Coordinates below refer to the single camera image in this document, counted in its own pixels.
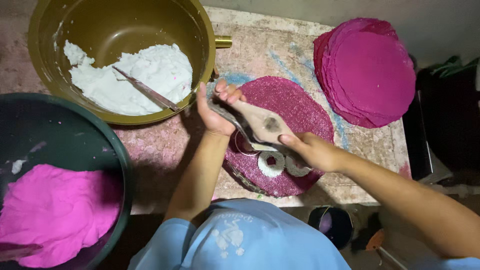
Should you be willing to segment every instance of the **bowl rim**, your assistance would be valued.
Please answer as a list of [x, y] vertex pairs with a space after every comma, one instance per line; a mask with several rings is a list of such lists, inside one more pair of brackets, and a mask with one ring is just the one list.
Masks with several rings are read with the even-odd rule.
[[[164, 109], [159, 112], [147, 114], [147, 115], [140, 115], [140, 116], [130, 116], [130, 115], [121, 115], [116, 114], [114, 112], [102, 112], [97, 110], [92, 110], [90, 108], [85, 109], [89, 110], [96, 116], [100, 117], [102, 120], [108, 123], [113, 124], [120, 124], [120, 125], [140, 125], [140, 124], [147, 124], [147, 123], [154, 123], [169, 117], [174, 116], [175, 114], [181, 112], [186, 107], [192, 105], [196, 101], [195, 92], [197, 91], [198, 87], [200, 86], [201, 82], [205, 84], [210, 80], [213, 67], [215, 64], [215, 53], [216, 53], [216, 46], [215, 46], [215, 34], [213, 32], [212, 23], [208, 14], [206, 13], [205, 9], [201, 5], [201, 3], [197, 0], [188, 0], [190, 1], [194, 7], [198, 10], [198, 14], [202, 18], [204, 25], [207, 31], [207, 38], [208, 38], [208, 59], [205, 65], [205, 69], [203, 74], [200, 76], [198, 83], [195, 87], [192, 88], [190, 94], [184, 98], [182, 101], [177, 103], [177, 106], [180, 108], [177, 111], [173, 111], [172, 109]], [[38, 46], [38, 36], [39, 32], [38, 29], [40, 27], [40, 19], [42, 18], [45, 10], [47, 9], [48, 5], [52, 2], [52, 0], [44, 0], [39, 1], [35, 10], [30, 18], [30, 24], [28, 27], [28, 52], [30, 54], [30, 59], [32, 60], [33, 67], [35, 68], [36, 73], [42, 80], [42, 83], [45, 84], [49, 92], [57, 97], [64, 98], [70, 102], [75, 102], [69, 95], [65, 94], [61, 91], [60, 87], [54, 82], [48, 79], [47, 75], [45, 75], [46, 67], [42, 62], [42, 58], [40, 56], [40, 48]]]
[[120, 141], [118, 136], [115, 132], [111, 129], [111, 127], [102, 121], [98, 116], [94, 115], [89, 110], [85, 109], [84, 107], [65, 100], [63, 98], [39, 94], [39, 93], [10, 93], [10, 94], [3, 94], [0, 95], [1, 100], [19, 100], [19, 99], [27, 99], [27, 100], [36, 100], [36, 101], [43, 101], [49, 104], [61, 106], [68, 110], [72, 110], [73, 112], [79, 114], [80, 116], [84, 117], [87, 121], [93, 124], [100, 132], [105, 136], [108, 142], [112, 145], [115, 153], [117, 154], [120, 166], [122, 168], [122, 175], [123, 175], [123, 202], [119, 212], [119, 216], [116, 220], [115, 227], [113, 232], [105, 243], [103, 248], [99, 251], [97, 255], [87, 264], [87, 269], [94, 269], [96, 268], [100, 262], [102, 262], [107, 255], [112, 251], [115, 244], [120, 239], [123, 230], [125, 229], [128, 218], [130, 216], [130, 212], [132, 211], [132, 200], [133, 194], [135, 189], [135, 180], [133, 177], [133, 166], [132, 161], [130, 160], [130, 155]]

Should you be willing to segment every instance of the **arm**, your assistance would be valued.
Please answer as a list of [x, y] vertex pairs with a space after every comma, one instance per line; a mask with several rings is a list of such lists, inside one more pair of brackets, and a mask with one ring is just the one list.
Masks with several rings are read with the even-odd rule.
[[[235, 85], [227, 86], [224, 80], [219, 81], [215, 92], [221, 100], [230, 104], [238, 99], [246, 101], [245, 96]], [[164, 221], [172, 218], [192, 221], [210, 205], [230, 135], [235, 131], [230, 122], [207, 106], [204, 83], [200, 84], [197, 93], [197, 106], [206, 131], [173, 193]]]
[[480, 258], [480, 217], [450, 197], [364, 160], [311, 133], [281, 135], [314, 168], [351, 178], [372, 197], [417, 227], [449, 257]]

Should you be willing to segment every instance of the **stack of pink discs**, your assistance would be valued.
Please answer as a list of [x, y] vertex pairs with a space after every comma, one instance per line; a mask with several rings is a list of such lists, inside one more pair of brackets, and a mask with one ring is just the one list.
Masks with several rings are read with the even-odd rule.
[[382, 127], [407, 111], [415, 94], [415, 72], [388, 22], [349, 20], [313, 43], [318, 82], [333, 111], [347, 122]]

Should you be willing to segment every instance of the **hand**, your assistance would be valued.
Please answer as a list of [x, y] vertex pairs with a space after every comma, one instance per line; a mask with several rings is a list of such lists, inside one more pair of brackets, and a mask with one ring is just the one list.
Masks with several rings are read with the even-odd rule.
[[[206, 93], [207, 87], [202, 82], [197, 93], [198, 114], [205, 123], [207, 131], [218, 135], [232, 135], [235, 126], [208, 107]], [[214, 94], [228, 104], [233, 104], [239, 99], [247, 101], [247, 98], [242, 95], [241, 90], [237, 89], [236, 85], [227, 85], [227, 82], [223, 79], [218, 81]]]
[[310, 132], [280, 135], [278, 140], [285, 146], [295, 150], [315, 169], [323, 172], [341, 170], [343, 158], [349, 153], [326, 142]]

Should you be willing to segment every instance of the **pink glitter disc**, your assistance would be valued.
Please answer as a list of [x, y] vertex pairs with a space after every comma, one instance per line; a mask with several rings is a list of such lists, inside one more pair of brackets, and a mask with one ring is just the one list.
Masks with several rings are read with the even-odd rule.
[[[248, 103], [278, 113], [293, 132], [311, 132], [333, 143], [330, 117], [298, 84], [267, 76], [245, 83], [241, 89]], [[234, 138], [230, 139], [225, 159], [253, 184], [275, 197], [302, 194], [324, 174], [312, 170], [303, 177], [295, 177], [284, 170], [277, 177], [265, 176], [258, 168], [258, 156], [245, 156], [238, 152]]]

